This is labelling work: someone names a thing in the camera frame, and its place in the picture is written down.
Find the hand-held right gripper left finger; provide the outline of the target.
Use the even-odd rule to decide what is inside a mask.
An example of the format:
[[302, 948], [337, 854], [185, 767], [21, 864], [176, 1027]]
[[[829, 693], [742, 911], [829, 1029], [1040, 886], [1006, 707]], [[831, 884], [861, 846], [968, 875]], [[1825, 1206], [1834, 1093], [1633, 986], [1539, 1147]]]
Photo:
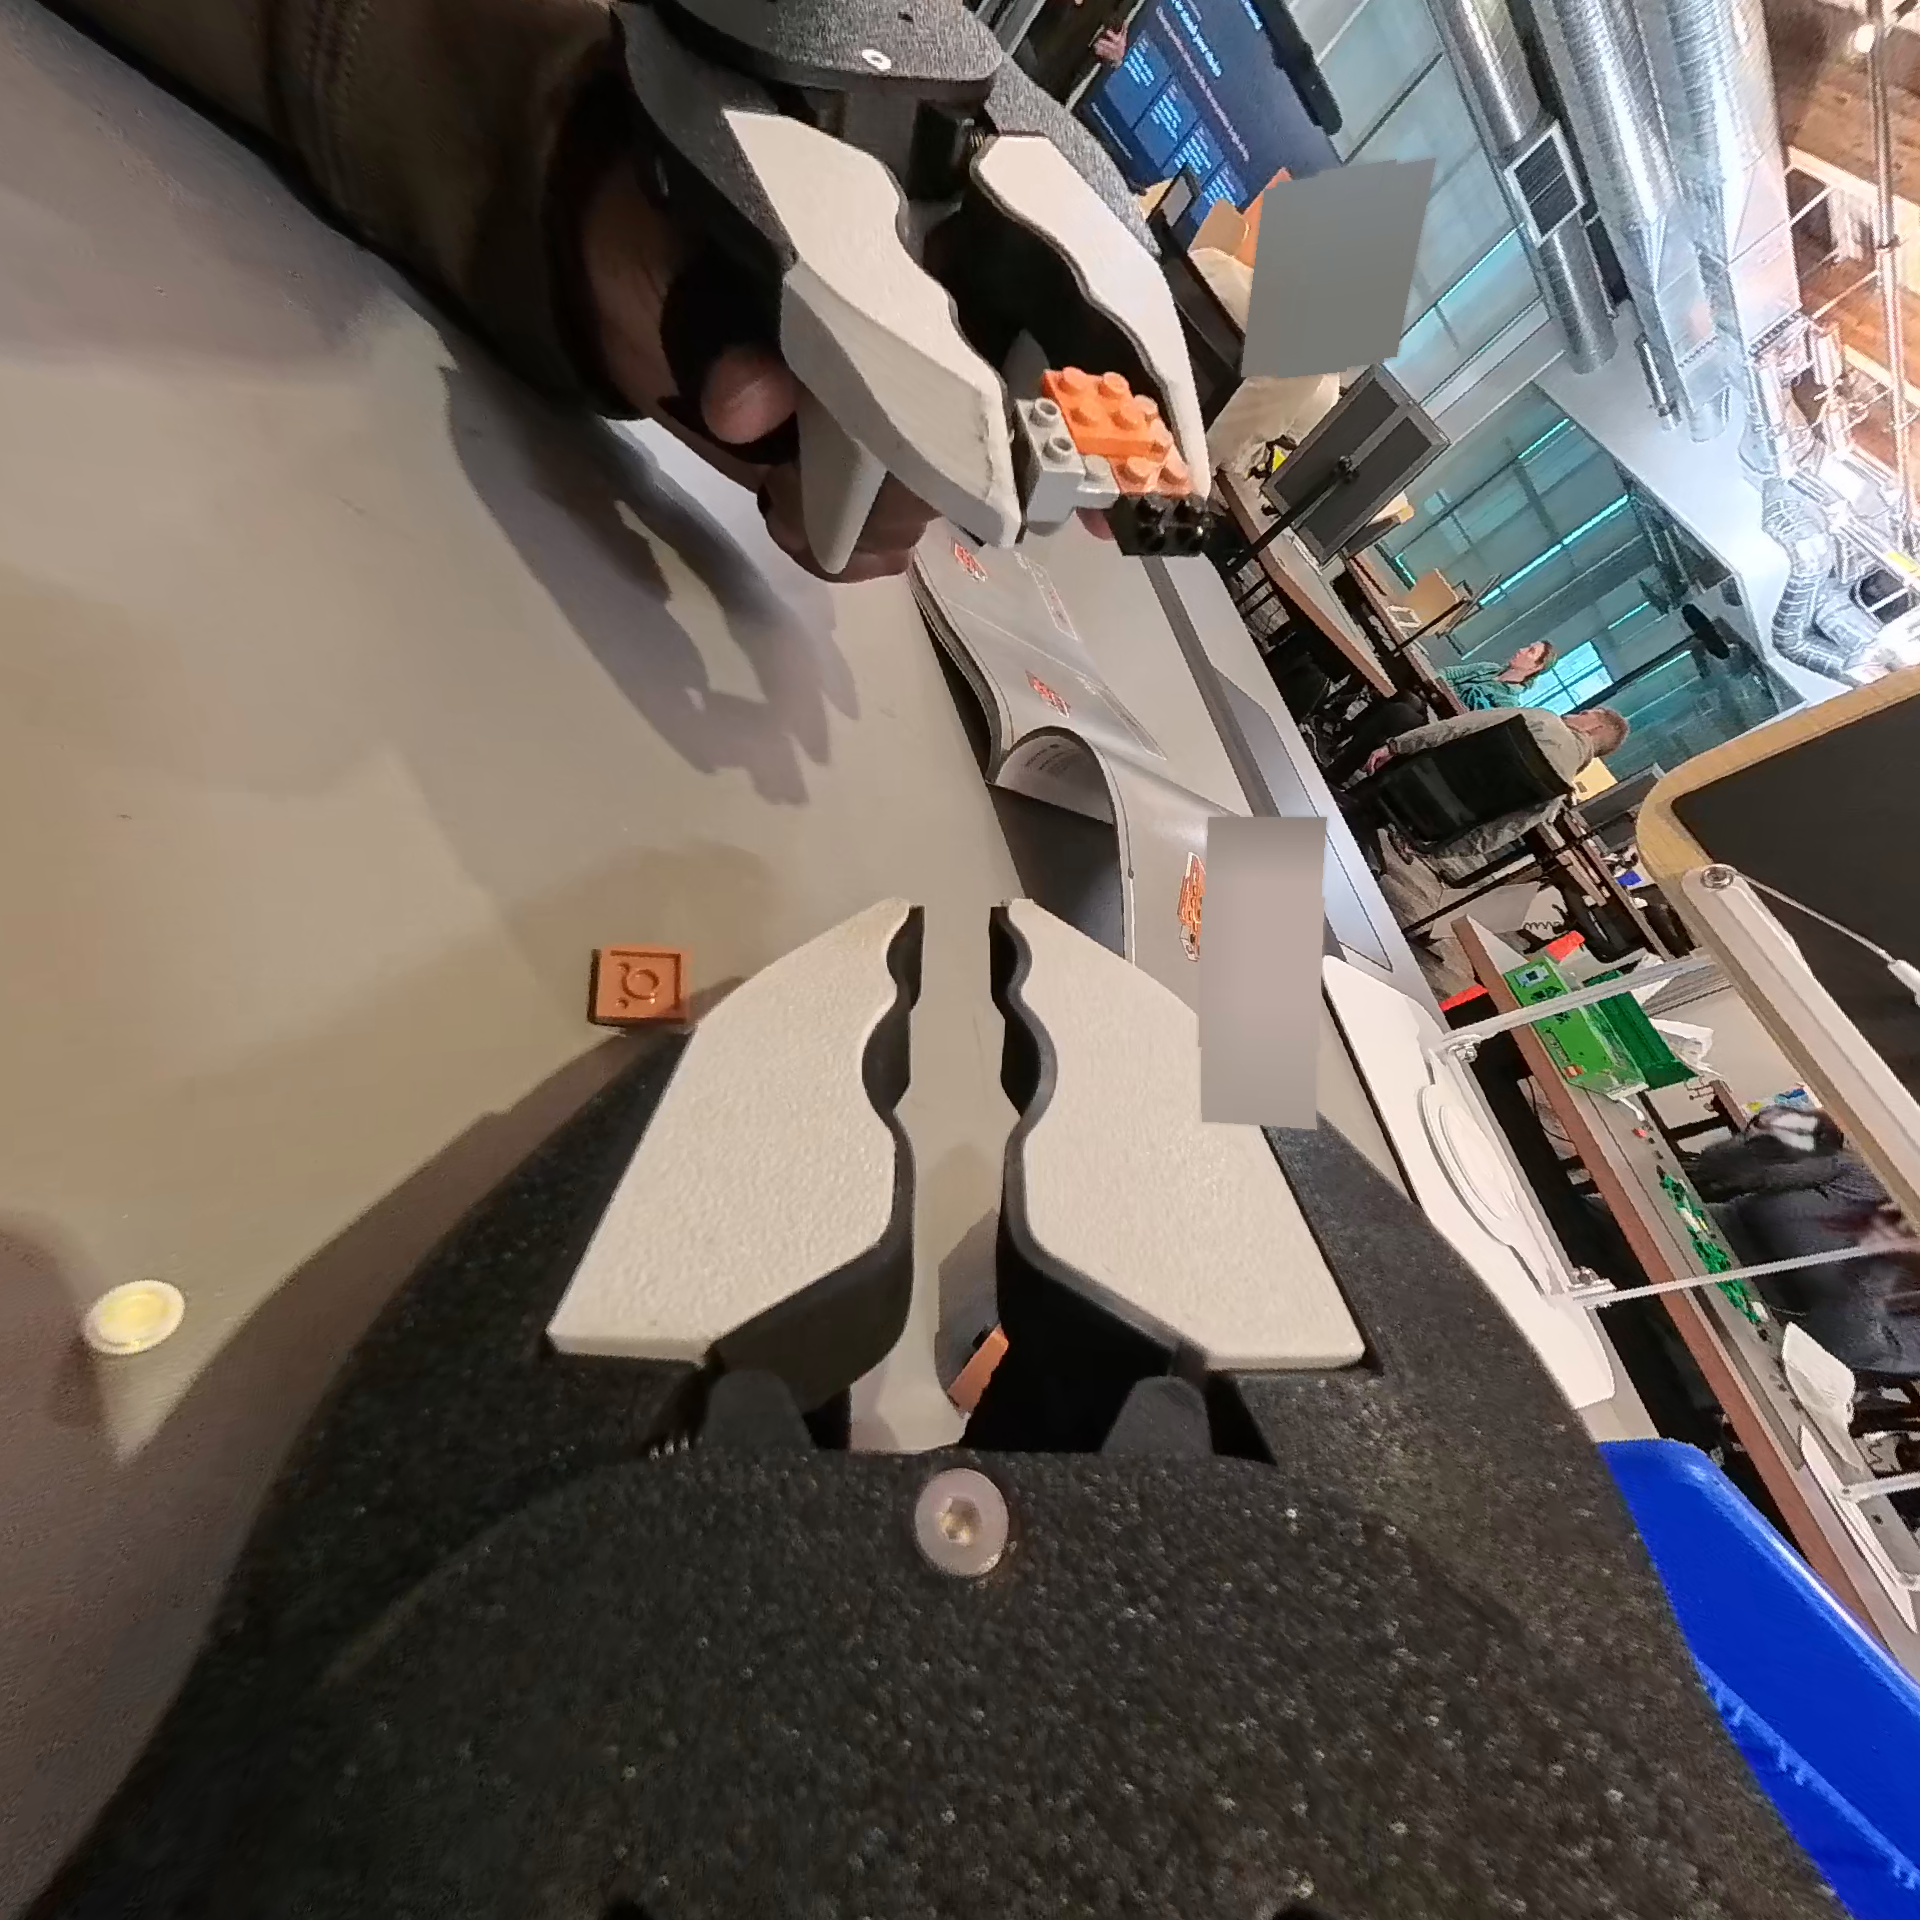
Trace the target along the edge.
[[914, 1295], [920, 948], [920, 908], [883, 899], [709, 1010], [545, 1324], [558, 1354], [886, 1359]]

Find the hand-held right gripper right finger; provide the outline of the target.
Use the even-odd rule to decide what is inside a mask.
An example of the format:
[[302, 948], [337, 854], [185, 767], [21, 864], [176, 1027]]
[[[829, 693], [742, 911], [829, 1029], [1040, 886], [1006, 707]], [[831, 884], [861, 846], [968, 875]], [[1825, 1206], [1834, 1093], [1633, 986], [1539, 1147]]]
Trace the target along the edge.
[[1001, 1086], [998, 1316], [1050, 1338], [1054, 1307], [1146, 1362], [1210, 1373], [1352, 1367], [1361, 1332], [1273, 1144], [1201, 1120], [1192, 1007], [1042, 906], [992, 915]]

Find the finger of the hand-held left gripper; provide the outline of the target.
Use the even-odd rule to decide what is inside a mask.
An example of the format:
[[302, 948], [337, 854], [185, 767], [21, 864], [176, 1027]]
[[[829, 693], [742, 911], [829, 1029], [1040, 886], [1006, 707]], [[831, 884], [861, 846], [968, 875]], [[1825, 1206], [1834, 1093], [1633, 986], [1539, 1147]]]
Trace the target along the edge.
[[1013, 332], [1021, 392], [1043, 367], [1117, 372], [1159, 403], [1192, 492], [1210, 467], [1178, 306], [1135, 219], [1105, 203], [1040, 135], [994, 135], [971, 160], [966, 267], [987, 320]]
[[785, 248], [779, 349], [803, 391], [808, 546], [854, 546], [889, 476], [971, 540], [1013, 544], [1021, 506], [1003, 386], [906, 251], [891, 174], [792, 117], [729, 107], [723, 118]]

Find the grey hinge brick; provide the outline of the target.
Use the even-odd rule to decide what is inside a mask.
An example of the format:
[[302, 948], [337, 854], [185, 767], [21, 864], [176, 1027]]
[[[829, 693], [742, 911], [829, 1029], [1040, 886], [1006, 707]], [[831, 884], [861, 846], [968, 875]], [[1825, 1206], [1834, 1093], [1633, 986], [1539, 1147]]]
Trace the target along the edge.
[[1113, 467], [1080, 453], [1049, 398], [1014, 398], [1010, 445], [1023, 534], [1050, 534], [1077, 514], [1103, 514], [1117, 499]]

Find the grey instruction booklet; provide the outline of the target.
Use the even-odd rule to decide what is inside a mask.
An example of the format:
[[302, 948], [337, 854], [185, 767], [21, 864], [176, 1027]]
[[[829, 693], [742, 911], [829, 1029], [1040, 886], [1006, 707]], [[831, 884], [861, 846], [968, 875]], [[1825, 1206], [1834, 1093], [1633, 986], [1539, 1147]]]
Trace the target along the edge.
[[1023, 895], [1195, 1006], [1208, 821], [1323, 806], [1210, 571], [936, 524], [906, 580]]

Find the blue storage bin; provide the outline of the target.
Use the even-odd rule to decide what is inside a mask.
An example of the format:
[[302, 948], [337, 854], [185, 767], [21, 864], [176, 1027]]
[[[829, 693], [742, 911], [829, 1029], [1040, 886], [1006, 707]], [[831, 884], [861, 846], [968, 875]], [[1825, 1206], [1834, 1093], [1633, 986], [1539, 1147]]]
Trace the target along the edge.
[[1917, 1686], [1701, 1452], [1602, 1443], [1730, 1739], [1840, 1907], [1917, 1916]]

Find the grey desk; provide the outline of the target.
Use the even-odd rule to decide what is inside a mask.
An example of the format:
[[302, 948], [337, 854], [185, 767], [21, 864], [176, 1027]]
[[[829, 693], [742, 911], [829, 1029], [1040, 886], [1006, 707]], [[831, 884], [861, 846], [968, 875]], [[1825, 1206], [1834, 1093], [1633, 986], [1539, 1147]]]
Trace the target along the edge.
[[[296, 1431], [437, 1251], [573, 1240], [657, 1039], [928, 909], [915, 1301], [854, 1437], [945, 1437], [1017, 867], [903, 584], [810, 589], [674, 451], [552, 413], [193, 107], [5, 4], [5, 1912], [160, 1726]], [[181, 1330], [80, 1335], [166, 1280]]]

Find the person's left hand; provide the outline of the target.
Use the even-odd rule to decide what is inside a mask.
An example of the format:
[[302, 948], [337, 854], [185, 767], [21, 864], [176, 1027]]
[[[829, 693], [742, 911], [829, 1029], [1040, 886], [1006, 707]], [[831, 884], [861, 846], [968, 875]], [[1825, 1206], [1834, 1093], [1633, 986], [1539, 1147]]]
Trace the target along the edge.
[[882, 482], [842, 567], [810, 555], [801, 514], [799, 467], [754, 453], [785, 431], [799, 408], [799, 383], [754, 332], [703, 347], [697, 389], [678, 383], [663, 322], [690, 277], [690, 251], [659, 206], [647, 196], [633, 160], [607, 168], [583, 207], [579, 262], [592, 343], [613, 392], [664, 422], [710, 468], [754, 492], [767, 536], [821, 580], [856, 584], [905, 574], [935, 510], [898, 479]]

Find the brown-orange square plate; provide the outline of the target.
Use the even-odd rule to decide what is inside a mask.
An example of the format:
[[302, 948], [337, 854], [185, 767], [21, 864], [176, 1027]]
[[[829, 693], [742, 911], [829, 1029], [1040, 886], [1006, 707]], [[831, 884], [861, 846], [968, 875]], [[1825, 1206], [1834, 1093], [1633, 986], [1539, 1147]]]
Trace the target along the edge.
[[602, 1029], [683, 1024], [690, 959], [675, 947], [607, 943], [592, 948], [584, 1018]]

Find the grey monitor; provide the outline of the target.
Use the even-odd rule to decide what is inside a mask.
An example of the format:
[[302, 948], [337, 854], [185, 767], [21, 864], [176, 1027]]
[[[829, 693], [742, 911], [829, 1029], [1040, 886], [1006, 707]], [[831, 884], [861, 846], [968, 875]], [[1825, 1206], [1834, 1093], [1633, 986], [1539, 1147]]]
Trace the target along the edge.
[[1450, 437], [1385, 367], [1367, 367], [1261, 482], [1283, 534], [1325, 567], [1354, 546], [1385, 507], [1450, 448]]

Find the green printed box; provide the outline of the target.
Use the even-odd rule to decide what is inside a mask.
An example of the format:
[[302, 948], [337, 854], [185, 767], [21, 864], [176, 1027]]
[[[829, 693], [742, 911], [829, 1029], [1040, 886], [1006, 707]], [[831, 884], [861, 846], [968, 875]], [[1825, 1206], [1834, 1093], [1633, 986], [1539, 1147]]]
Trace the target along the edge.
[[1697, 1079], [1697, 1068], [1672, 1048], [1629, 992], [1550, 1014], [1528, 1030], [1555, 1076], [1575, 1090], [1631, 1096]]

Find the wooden side table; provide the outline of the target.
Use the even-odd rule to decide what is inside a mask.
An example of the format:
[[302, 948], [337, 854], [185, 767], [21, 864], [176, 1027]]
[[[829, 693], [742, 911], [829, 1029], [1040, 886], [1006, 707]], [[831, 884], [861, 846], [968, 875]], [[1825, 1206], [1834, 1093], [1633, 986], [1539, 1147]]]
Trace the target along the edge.
[[[1640, 1287], [1735, 1266], [1705, 1256], [1722, 1237], [1710, 1222], [1682, 1160], [1646, 1100], [1566, 1086], [1528, 1030], [1506, 1030], [1472, 1054], [1480, 1079], [1514, 1084], [1528, 1131], [1563, 1152], [1558, 1183], [1591, 1192], [1622, 1238], [1625, 1272]], [[1753, 1495], [1767, 1520], [1907, 1672], [1917, 1672], [1917, 1550], [1913, 1491], [1864, 1498], [1869, 1458], [1829, 1443], [1786, 1386], [1782, 1326], [1760, 1284], [1701, 1287], [1595, 1311], [1599, 1330], [1640, 1311], [1687, 1356], [1706, 1410], [1691, 1443]]]

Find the black office chair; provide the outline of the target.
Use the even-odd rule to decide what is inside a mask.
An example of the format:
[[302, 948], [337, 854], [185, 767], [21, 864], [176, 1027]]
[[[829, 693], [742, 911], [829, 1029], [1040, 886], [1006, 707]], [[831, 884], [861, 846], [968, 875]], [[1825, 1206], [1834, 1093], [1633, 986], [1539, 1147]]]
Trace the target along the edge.
[[1413, 852], [1438, 854], [1512, 816], [1521, 826], [1504, 837], [1523, 834], [1530, 816], [1568, 800], [1571, 786], [1526, 727], [1498, 727], [1385, 760], [1361, 797]]

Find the black panel with wooden rim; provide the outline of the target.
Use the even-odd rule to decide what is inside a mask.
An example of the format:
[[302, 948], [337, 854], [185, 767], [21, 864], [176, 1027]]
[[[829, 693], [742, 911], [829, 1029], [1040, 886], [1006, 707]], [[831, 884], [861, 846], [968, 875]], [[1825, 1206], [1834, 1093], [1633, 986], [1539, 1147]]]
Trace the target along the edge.
[[1638, 854], [1670, 901], [1720, 862], [1769, 902], [1816, 981], [1914, 1090], [1914, 992], [1856, 936], [1917, 959], [1917, 670], [1811, 703], [1703, 751], [1638, 808]]

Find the white bracket bar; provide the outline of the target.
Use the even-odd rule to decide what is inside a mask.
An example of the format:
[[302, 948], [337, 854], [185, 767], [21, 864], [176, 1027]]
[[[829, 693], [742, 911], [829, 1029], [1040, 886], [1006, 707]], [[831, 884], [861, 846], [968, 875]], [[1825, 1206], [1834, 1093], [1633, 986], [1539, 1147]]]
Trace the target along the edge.
[[1769, 902], [1799, 902], [1710, 862], [1682, 874], [1682, 915], [1767, 1032], [1818, 1093], [1840, 1130], [1878, 1171], [1899, 1206], [1917, 1212], [1917, 1102], [1875, 1042], [1840, 1007]]

